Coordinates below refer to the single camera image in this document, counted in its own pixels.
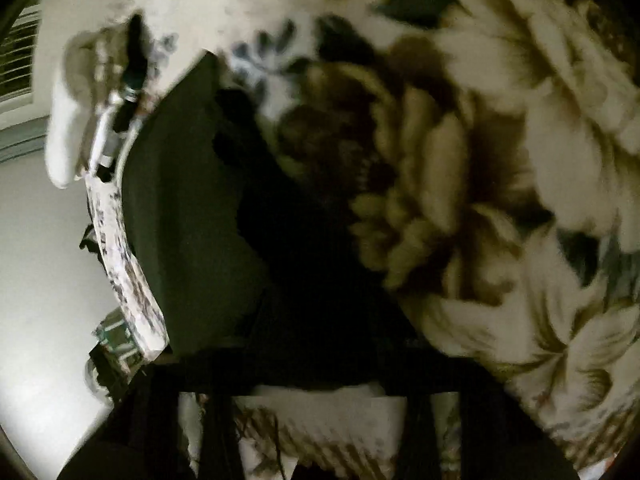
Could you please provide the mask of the barred window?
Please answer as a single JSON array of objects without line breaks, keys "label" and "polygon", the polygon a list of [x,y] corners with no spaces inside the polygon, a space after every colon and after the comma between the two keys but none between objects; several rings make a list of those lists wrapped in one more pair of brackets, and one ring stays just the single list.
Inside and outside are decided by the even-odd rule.
[{"label": "barred window", "polygon": [[41,20],[39,4],[25,6],[1,41],[1,102],[29,96]]}]

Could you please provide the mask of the floral bed blanket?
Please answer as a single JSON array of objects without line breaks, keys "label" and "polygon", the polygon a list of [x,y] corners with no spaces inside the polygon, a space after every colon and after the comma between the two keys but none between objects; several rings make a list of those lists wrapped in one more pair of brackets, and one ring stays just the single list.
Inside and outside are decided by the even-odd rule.
[{"label": "floral bed blanket", "polygon": [[[582,478],[639,474],[639,73],[594,0],[132,0],[152,73],[100,252],[149,358],[171,350],[127,240],[122,175],[206,53],[281,169],[337,209],[363,267],[437,351],[503,383]],[[396,479],[407,393],[235,396],[242,479]],[[455,393],[433,398],[460,477]]]}]

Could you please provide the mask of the dark striped long-sleeve sweater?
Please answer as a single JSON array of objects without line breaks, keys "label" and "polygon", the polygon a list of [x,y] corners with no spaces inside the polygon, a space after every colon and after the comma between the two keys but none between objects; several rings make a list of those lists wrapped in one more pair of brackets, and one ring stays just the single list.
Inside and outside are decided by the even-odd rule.
[{"label": "dark striped long-sleeve sweater", "polygon": [[440,391],[472,364],[437,351],[363,267],[340,212],[278,165],[247,94],[204,54],[132,144],[128,245],[180,382],[202,390]]}]

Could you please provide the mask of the green storage rack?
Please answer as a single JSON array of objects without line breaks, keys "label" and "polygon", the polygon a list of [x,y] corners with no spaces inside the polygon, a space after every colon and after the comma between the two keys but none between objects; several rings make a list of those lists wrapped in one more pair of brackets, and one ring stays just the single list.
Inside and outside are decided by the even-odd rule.
[{"label": "green storage rack", "polygon": [[110,312],[93,331],[96,345],[85,368],[86,385],[102,402],[117,404],[145,363],[122,311]]}]

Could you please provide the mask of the folded black white garment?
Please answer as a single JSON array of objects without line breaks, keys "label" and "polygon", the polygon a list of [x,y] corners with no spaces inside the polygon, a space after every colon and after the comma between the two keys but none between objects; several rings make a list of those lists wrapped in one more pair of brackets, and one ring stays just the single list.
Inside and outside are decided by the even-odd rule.
[{"label": "folded black white garment", "polygon": [[134,14],[127,24],[125,54],[124,69],[107,96],[92,144],[90,171],[103,183],[114,178],[117,159],[137,114],[148,76],[145,27],[140,13]]}]

